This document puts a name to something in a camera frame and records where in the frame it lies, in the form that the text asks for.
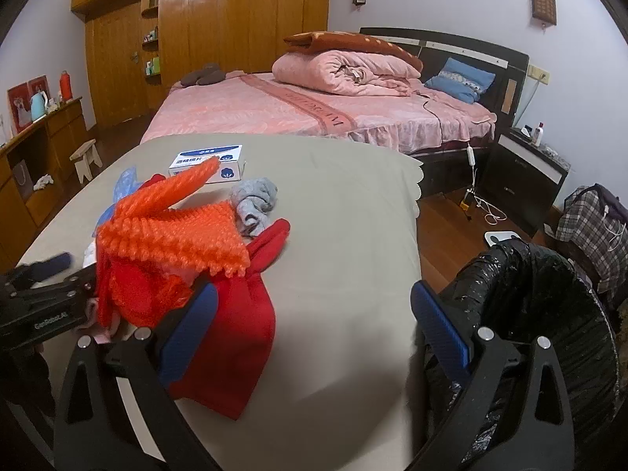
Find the blue plastic bag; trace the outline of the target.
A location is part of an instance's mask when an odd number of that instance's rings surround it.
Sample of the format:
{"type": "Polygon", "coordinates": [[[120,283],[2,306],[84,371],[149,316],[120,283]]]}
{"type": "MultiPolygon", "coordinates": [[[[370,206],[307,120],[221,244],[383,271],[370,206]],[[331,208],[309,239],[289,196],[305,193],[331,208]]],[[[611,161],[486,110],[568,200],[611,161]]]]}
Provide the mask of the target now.
{"type": "Polygon", "coordinates": [[[134,192],[136,192],[136,190],[141,187],[141,185],[142,183],[137,177],[137,169],[135,166],[127,168],[120,174],[113,188],[113,203],[101,214],[101,216],[97,220],[93,236],[96,236],[98,228],[100,228],[103,223],[112,219],[118,202],[127,196],[133,195],[134,192]]]}

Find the white bathroom scale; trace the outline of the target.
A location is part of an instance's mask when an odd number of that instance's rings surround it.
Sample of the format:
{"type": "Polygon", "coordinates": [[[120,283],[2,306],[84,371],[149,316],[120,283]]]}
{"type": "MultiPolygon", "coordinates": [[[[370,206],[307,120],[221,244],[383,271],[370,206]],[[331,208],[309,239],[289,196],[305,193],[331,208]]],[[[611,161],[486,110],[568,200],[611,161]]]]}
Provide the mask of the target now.
{"type": "Polygon", "coordinates": [[[486,247],[489,249],[498,245],[498,243],[504,243],[508,240],[518,239],[520,236],[513,231],[487,231],[483,235],[486,247]]]}

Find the pink covered bed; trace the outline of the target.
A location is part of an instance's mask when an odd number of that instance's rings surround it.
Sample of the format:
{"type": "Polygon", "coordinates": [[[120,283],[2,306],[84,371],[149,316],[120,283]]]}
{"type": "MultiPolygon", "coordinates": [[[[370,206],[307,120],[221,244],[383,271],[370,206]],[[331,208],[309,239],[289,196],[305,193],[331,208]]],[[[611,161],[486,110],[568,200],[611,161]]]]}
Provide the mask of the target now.
{"type": "Polygon", "coordinates": [[[301,135],[346,139],[405,154],[483,144],[497,116],[419,87],[407,97],[342,96],[277,82],[270,73],[212,85],[175,84],[142,141],[187,134],[301,135]]]}

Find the orange foam net large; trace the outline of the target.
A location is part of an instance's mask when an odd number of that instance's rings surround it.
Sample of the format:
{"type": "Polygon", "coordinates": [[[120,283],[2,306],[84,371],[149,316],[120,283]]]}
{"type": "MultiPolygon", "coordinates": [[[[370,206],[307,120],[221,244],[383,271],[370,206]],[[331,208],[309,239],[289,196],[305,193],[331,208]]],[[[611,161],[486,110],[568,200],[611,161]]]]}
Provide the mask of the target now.
{"type": "Polygon", "coordinates": [[[157,175],[120,200],[96,234],[97,321],[116,317],[153,329],[183,307],[198,276],[243,276],[250,265],[230,202],[192,208],[175,203],[192,195],[218,171],[206,161],[173,177],[157,175]]]}

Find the grey sock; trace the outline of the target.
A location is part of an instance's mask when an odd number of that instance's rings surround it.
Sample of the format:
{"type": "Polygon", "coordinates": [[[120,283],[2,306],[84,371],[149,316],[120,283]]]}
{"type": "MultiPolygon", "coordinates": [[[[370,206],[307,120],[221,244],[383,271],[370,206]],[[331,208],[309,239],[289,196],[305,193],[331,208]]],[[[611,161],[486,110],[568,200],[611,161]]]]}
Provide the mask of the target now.
{"type": "Polygon", "coordinates": [[[269,213],[277,203],[277,195],[277,186],[267,177],[244,180],[231,189],[236,226],[243,236],[257,237],[272,225],[269,213]]]}

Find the blue pillow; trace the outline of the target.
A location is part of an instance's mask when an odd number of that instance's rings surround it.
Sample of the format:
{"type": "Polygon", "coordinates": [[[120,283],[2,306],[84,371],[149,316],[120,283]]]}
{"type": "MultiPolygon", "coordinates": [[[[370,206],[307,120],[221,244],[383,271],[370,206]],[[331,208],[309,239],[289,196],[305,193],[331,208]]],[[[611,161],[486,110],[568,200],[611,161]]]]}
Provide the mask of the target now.
{"type": "Polygon", "coordinates": [[[424,85],[459,101],[474,104],[487,92],[495,78],[496,75],[493,72],[484,71],[448,57],[440,72],[427,80],[424,85]]]}

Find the white lotion bottle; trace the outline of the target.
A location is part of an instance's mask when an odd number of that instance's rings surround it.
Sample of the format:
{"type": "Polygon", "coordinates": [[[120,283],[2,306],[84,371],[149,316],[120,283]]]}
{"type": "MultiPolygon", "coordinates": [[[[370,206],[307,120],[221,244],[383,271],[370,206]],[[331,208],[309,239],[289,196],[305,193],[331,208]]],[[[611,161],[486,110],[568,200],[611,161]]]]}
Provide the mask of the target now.
{"type": "Polygon", "coordinates": [[[539,125],[534,129],[534,133],[532,136],[532,144],[534,144],[535,147],[541,146],[543,134],[544,134],[544,123],[540,122],[539,125]]]}

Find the light blue kettle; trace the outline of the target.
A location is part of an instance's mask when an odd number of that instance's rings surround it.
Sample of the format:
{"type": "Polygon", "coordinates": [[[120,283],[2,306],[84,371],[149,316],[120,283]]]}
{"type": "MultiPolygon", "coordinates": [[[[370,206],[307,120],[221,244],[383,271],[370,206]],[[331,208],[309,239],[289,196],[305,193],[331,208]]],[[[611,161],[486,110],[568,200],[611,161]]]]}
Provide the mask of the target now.
{"type": "Polygon", "coordinates": [[[48,96],[45,90],[37,91],[30,101],[31,105],[31,118],[35,122],[44,118],[47,115],[48,96]]]}

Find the wall power socket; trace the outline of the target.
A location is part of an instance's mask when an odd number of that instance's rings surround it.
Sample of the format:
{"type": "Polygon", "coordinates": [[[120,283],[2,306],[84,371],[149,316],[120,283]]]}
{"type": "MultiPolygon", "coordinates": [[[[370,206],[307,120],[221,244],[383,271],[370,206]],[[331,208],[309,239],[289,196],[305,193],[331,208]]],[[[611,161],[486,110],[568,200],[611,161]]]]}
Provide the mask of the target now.
{"type": "Polygon", "coordinates": [[[527,77],[545,85],[548,85],[550,81],[550,73],[548,71],[532,64],[528,65],[527,77]]]}

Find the brown slippers on bed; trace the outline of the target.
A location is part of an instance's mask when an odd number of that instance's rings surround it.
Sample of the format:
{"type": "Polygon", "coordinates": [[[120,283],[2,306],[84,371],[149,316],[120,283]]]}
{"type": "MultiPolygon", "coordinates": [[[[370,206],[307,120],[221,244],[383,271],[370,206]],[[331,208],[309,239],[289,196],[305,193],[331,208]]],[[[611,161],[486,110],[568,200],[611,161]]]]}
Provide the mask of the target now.
{"type": "Polygon", "coordinates": [[[215,63],[206,64],[202,69],[184,75],[180,80],[182,87],[190,87],[194,85],[212,85],[224,81],[226,74],[215,63]]]}

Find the plaid cloth on chair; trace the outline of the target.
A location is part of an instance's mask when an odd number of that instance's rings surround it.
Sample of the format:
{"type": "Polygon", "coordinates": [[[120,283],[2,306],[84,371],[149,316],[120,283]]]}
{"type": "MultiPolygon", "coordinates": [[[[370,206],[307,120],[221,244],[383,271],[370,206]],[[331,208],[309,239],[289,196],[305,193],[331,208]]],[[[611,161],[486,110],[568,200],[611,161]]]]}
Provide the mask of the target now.
{"type": "Polygon", "coordinates": [[[556,239],[586,255],[600,294],[615,294],[627,279],[627,209],[601,184],[581,186],[566,198],[556,239]]]}

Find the small wooden stool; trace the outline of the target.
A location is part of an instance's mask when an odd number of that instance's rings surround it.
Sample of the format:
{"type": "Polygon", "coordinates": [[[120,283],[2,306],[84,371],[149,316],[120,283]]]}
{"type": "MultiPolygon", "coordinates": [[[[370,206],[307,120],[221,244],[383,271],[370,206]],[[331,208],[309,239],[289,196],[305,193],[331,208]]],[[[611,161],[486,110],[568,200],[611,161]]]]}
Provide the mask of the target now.
{"type": "Polygon", "coordinates": [[[98,168],[103,167],[102,158],[98,152],[96,139],[85,141],[75,152],[69,156],[70,162],[75,166],[79,183],[83,185],[93,179],[91,164],[98,168]]]}

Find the wooden wardrobe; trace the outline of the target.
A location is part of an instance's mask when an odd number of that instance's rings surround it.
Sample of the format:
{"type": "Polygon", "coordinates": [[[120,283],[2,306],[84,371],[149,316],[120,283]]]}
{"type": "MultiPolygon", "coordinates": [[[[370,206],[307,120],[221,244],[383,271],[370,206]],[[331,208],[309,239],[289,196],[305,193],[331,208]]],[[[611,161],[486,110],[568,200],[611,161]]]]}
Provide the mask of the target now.
{"type": "Polygon", "coordinates": [[[329,0],[71,0],[85,22],[99,129],[156,111],[183,75],[214,62],[266,72],[284,37],[327,28],[329,0]]]}

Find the black lined trash bin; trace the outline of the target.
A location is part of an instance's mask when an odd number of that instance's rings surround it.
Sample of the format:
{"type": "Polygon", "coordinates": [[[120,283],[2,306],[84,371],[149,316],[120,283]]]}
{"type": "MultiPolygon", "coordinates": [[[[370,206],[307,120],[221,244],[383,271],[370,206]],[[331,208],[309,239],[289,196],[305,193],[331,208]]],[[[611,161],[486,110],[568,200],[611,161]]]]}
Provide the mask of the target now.
{"type": "MultiPolygon", "coordinates": [[[[471,322],[490,327],[504,340],[547,337],[558,356],[571,406],[578,469],[611,424],[621,397],[616,335],[608,312],[576,268],[555,251],[513,239],[480,253],[443,290],[448,307],[468,312],[471,322]]],[[[422,349],[416,322],[409,377],[416,454],[448,415],[461,392],[431,349],[422,349]]],[[[466,455],[473,462],[489,447],[515,385],[506,378],[479,436],[466,455]]]]}

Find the red cloth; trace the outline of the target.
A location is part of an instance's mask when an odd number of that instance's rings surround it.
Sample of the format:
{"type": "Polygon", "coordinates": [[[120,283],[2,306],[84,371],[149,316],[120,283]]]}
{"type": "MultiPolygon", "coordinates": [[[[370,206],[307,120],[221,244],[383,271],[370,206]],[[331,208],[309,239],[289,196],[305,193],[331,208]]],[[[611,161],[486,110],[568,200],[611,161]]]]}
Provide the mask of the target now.
{"type": "Polygon", "coordinates": [[[276,314],[262,273],[279,257],[290,222],[279,219],[248,243],[244,276],[217,274],[217,312],[182,378],[168,386],[172,399],[190,399],[232,420],[241,417],[266,366],[276,314]]]}

